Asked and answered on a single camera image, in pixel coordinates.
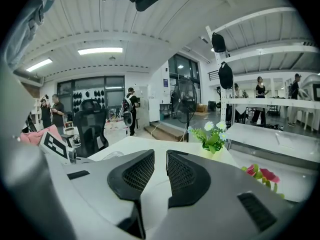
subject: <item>black shirt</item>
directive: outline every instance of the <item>black shirt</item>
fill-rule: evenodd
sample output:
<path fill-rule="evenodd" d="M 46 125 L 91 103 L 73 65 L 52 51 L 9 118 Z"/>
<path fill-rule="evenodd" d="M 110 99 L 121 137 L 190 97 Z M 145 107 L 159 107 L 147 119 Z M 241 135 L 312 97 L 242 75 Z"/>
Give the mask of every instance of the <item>black shirt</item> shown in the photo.
<path fill-rule="evenodd" d="M 62 113 L 65 112 L 65 106 L 61 102 L 54 104 L 52 108 Z M 63 127 L 64 126 L 63 116 L 59 115 L 58 113 L 52 113 L 52 124 L 54 124 L 56 127 Z"/>
<path fill-rule="evenodd" d="M 259 84 L 256 85 L 255 88 L 258 91 L 258 94 L 263 94 L 266 91 L 266 87 L 263 86 L 262 88 L 259 86 Z M 256 98 L 264 98 L 265 96 L 256 96 Z"/>
<path fill-rule="evenodd" d="M 298 99 L 298 92 L 299 92 L 299 85 L 298 82 L 294 81 L 291 86 L 291 99 L 297 100 Z"/>
<path fill-rule="evenodd" d="M 135 103 L 138 103 L 137 97 L 133 95 L 133 96 L 130 98 L 130 101 L 131 101 L 131 104 L 132 104 L 132 106 L 133 106 L 132 111 L 133 111 L 133 112 L 137 112 L 137 111 L 136 111 L 136 105 L 135 105 Z"/>
<path fill-rule="evenodd" d="M 41 120 L 48 122 L 51 121 L 51 113 L 50 113 L 50 108 L 48 106 L 40 106 L 41 107 Z"/>

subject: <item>artificial flower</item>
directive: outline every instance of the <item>artificial flower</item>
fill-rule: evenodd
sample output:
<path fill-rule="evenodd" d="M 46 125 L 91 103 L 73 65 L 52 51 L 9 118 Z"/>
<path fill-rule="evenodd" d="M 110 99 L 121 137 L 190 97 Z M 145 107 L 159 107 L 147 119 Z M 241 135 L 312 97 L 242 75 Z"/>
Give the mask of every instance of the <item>artificial flower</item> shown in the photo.
<path fill-rule="evenodd" d="M 265 177 L 268 181 L 279 183 L 279 177 L 275 175 L 273 172 L 269 171 L 268 169 L 260 168 L 260 172 L 262 173 L 263 177 Z"/>
<path fill-rule="evenodd" d="M 227 125 L 226 125 L 226 123 L 225 122 L 223 122 L 223 121 L 220 121 L 220 122 L 218 122 L 217 124 L 216 124 L 216 127 L 218 127 L 218 129 L 220 129 L 220 130 L 225 130 L 226 128 L 227 128 Z"/>
<path fill-rule="evenodd" d="M 246 169 L 246 173 L 249 174 L 250 176 L 255 176 L 256 172 L 255 172 L 255 166 L 253 164 L 251 164 L 250 167 L 248 167 L 248 169 Z"/>
<path fill-rule="evenodd" d="M 220 137 L 220 140 L 224 142 L 227 140 L 227 134 L 225 132 L 220 132 L 219 137 Z"/>
<path fill-rule="evenodd" d="M 209 121 L 209 122 L 206 122 L 205 125 L 204 125 L 204 129 L 206 131 L 210 131 L 212 128 L 214 127 L 214 123 Z"/>

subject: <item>stairs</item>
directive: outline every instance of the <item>stairs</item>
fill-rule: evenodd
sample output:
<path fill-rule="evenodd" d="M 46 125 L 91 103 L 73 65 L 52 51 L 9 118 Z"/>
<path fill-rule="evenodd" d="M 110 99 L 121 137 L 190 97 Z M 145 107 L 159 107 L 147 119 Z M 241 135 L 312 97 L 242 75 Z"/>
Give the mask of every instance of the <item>stairs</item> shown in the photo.
<path fill-rule="evenodd" d="M 160 141 L 179 142 L 184 135 L 183 131 L 158 122 L 152 122 L 150 123 L 150 126 L 146 126 L 144 129 L 148 133 L 152 133 L 152 137 Z"/>

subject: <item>potted plant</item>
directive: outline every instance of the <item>potted plant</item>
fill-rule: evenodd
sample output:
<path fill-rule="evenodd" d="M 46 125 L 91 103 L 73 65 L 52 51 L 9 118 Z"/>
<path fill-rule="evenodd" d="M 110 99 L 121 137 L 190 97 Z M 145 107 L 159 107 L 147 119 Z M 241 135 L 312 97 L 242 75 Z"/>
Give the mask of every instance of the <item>potted plant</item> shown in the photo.
<path fill-rule="evenodd" d="M 242 167 L 241 170 L 249 174 L 250 176 L 254 177 L 256 180 L 260 181 L 261 183 L 266 185 L 269 189 L 271 189 L 271 182 L 274 183 L 273 185 L 273 192 L 277 193 L 278 190 L 278 183 L 280 181 L 279 177 L 275 175 L 273 172 L 269 171 L 265 168 L 259 168 L 257 164 L 251 164 L 250 167 Z M 282 198 L 285 198 L 285 195 L 280 193 L 279 194 Z"/>
<path fill-rule="evenodd" d="M 212 155 L 221 153 L 225 141 L 227 140 L 226 123 L 220 121 L 214 126 L 214 123 L 209 121 L 204 125 L 204 130 L 209 132 L 210 135 L 207 136 L 206 132 L 201 128 L 192 128 L 191 126 L 188 127 L 187 132 L 191 133 L 198 140 L 200 140 L 202 142 L 202 148 L 206 151 L 209 151 Z"/>

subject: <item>ceiling light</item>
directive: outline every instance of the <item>ceiling light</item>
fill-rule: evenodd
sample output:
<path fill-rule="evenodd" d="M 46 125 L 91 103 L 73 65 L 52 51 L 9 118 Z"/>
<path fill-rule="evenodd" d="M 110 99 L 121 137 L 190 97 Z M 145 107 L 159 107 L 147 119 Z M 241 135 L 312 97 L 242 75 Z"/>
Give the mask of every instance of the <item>ceiling light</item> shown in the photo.
<path fill-rule="evenodd" d="M 91 48 L 91 49 L 84 49 L 78 50 L 80 55 L 85 54 L 97 54 L 97 53 L 122 53 L 122 48 L 117 47 L 103 47 L 103 48 Z"/>
<path fill-rule="evenodd" d="M 38 68 L 40 68 L 40 67 L 42 67 L 44 65 L 47 65 L 47 64 L 49 64 L 51 62 L 52 62 L 52 60 L 48 58 L 48 59 L 46 59 L 44 61 L 39 62 L 38 64 L 35 64 L 35 65 L 27 68 L 26 71 L 28 71 L 28 72 L 34 71 L 34 70 L 36 70 L 36 69 L 38 69 Z"/>
<path fill-rule="evenodd" d="M 109 89 L 123 89 L 121 86 L 114 86 L 114 87 L 106 87 L 107 90 Z"/>

